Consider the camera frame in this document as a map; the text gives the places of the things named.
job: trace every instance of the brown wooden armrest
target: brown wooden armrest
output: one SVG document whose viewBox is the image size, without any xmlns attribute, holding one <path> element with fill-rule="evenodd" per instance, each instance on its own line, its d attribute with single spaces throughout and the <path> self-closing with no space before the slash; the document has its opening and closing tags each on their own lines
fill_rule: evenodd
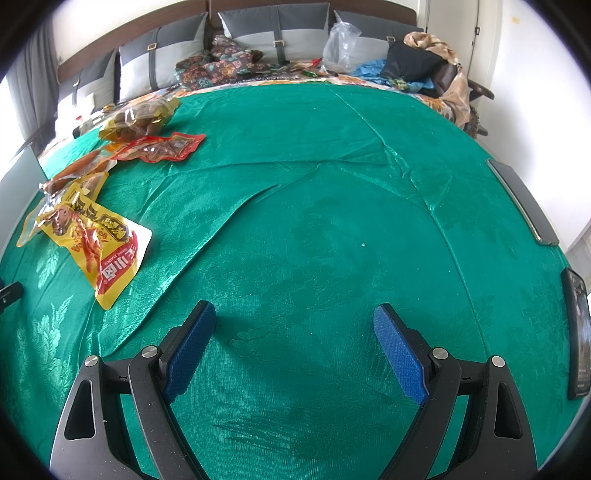
<svg viewBox="0 0 591 480">
<path fill-rule="evenodd" d="M 481 96 L 485 96 L 491 100 L 495 99 L 494 93 L 492 93 L 488 88 L 483 87 L 480 83 L 476 83 L 474 80 L 468 79 L 468 86 L 472 89 L 470 92 L 470 101 L 476 100 Z"/>
</svg>

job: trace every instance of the snack package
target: snack package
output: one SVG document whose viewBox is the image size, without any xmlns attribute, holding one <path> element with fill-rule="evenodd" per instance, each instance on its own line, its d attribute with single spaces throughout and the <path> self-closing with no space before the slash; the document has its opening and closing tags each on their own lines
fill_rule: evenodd
<svg viewBox="0 0 591 480">
<path fill-rule="evenodd" d="M 80 185 L 82 193 L 91 200 L 96 200 L 108 176 L 109 173 L 106 171 L 91 173 L 81 179 L 77 179 L 77 183 Z M 41 200 L 39 200 L 37 206 L 25 217 L 21 236 L 17 240 L 17 247 L 22 247 L 41 231 L 41 228 L 37 223 L 37 218 L 44 213 L 52 211 L 54 207 L 61 202 L 66 191 L 67 188 L 63 188 L 54 194 L 46 194 Z"/>
<path fill-rule="evenodd" d="M 117 165 L 117 161 L 112 159 L 113 155 L 126 146 L 127 144 L 123 143 L 111 143 L 93 150 L 64 168 L 51 180 L 39 185 L 44 198 L 25 218 L 17 247 L 22 247 L 41 231 L 37 225 L 37 218 L 59 204 L 73 182 L 77 182 L 82 187 L 84 195 L 96 200 L 109 175 L 108 171 Z"/>
<path fill-rule="evenodd" d="M 180 161 L 197 150 L 205 135 L 173 133 L 170 137 L 144 137 L 131 142 L 114 159 L 127 161 L 140 158 L 147 163 L 160 160 Z"/>
<path fill-rule="evenodd" d="M 149 229 L 88 198 L 77 183 L 37 222 L 55 243 L 68 249 L 105 310 L 135 277 L 152 237 Z"/>
<path fill-rule="evenodd" d="M 178 98 L 156 98 L 131 105 L 109 118 L 99 138 L 112 142 L 133 142 L 146 135 L 158 135 L 181 104 Z"/>
</svg>

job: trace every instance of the black phone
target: black phone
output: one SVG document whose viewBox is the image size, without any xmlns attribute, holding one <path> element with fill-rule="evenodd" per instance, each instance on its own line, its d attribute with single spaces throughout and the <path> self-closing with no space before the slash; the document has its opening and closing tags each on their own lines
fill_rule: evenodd
<svg viewBox="0 0 591 480">
<path fill-rule="evenodd" d="M 571 268 L 561 274 L 569 315 L 569 400 L 584 397 L 591 388 L 591 317 L 583 279 Z"/>
<path fill-rule="evenodd" d="M 558 236 L 534 196 L 509 165 L 488 159 L 486 161 L 496 178 L 502 183 L 523 215 L 535 241 L 541 245 L 558 245 Z"/>
</svg>

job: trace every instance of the headboard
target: headboard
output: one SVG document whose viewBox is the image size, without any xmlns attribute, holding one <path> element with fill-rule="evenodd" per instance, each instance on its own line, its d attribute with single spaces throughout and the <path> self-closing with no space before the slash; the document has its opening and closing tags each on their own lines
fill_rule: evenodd
<svg viewBox="0 0 591 480">
<path fill-rule="evenodd" d="M 71 78 L 94 59 L 97 59 L 124 43 L 139 37 L 143 33 L 182 18 L 199 15 L 206 11 L 207 0 L 183 0 L 153 10 L 141 17 L 134 18 L 116 29 L 111 30 L 102 37 L 97 38 L 94 42 L 74 53 L 74 55 L 64 63 L 59 65 L 57 68 L 57 80 L 61 83 L 64 80 Z"/>
<path fill-rule="evenodd" d="M 238 8 L 267 7 L 281 4 L 315 4 L 323 0 L 209 0 L 209 22 L 213 28 L 221 28 L 218 15 L 225 10 Z M 344 10 L 356 14 L 396 20 L 407 25 L 417 24 L 417 13 L 409 7 L 395 4 L 388 0 L 326 0 L 330 3 L 331 23 L 334 22 L 334 10 Z"/>
<path fill-rule="evenodd" d="M 311 4 L 322 0 L 183 0 L 134 18 L 126 24 L 106 33 L 83 49 L 76 52 L 57 68 L 57 79 L 61 83 L 81 71 L 91 61 L 123 45 L 156 27 L 198 15 L 209 10 L 210 33 L 221 29 L 218 12 L 238 8 L 265 7 L 281 4 Z M 327 0 L 330 2 L 331 23 L 335 21 L 334 10 L 345 10 L 363 15 L 397 20 L 408 25 L 417 24 L 417 14 L 409 7 L 388 0 Z"/>
</svg>

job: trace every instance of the green satin fabric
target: green satin fabric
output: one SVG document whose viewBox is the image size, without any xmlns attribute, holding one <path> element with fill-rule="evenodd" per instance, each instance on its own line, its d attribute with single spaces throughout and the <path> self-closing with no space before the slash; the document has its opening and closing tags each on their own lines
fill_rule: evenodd
<svg viewBox="0 0 591 480">
<path fill-rule="evenodd" d="M 82 360 L 159 343 L 200 299 L 216 332 L 172 409 L 213 480 L 379 476 L 417 409 L 373 334 L 382 302 L 457 358 L 503 356 L 544 461 L 580 404 L 566 397 L 567 261 L 535 243 L 477 143 L 412 98 L 320 84 L 184 98 L 175 131 L 207 138 L 184 162 L 119 163 L 98 198 L 153 233 L 111 310 L 45 235 L 15 236 L 0 263 L 25 288 L 0 321 L 2 401 L 45 462 Z M 88 133 L 48 173 L 97 145 Z"/>
</svg>

